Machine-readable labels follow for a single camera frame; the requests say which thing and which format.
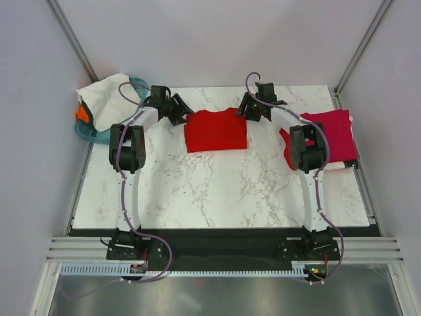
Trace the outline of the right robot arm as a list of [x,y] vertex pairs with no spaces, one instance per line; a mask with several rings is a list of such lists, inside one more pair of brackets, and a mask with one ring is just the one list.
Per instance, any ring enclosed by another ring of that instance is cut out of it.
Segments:
[[305,257],[316,259],[332,245],[332,234],[323,213],[322,188],[330,148],[321,124],[311,122],[285,106],[284,101],[267,103],[246,92],[235,114],[255,121],[265,117],[279,127],[289,129],[289,159],[298,172],[305,207],[301,251]]

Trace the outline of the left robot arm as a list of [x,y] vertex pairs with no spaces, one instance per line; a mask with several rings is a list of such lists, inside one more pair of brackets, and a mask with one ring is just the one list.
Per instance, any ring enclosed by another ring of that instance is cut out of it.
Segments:
[[117,216],[116,228],[111,232],[107,246],[108,260],[145,260],[151,244],[149,236],[141,236],[138,190],[140,170],[145,166],[147,152],[146,131],[167,118],[174,126],[186,122],[184,117],[192,114],[179,94],[163,99],[157,93],[146,98],[137,113],[122,124],[111,126],[109,162],[120,174],[121,212]]

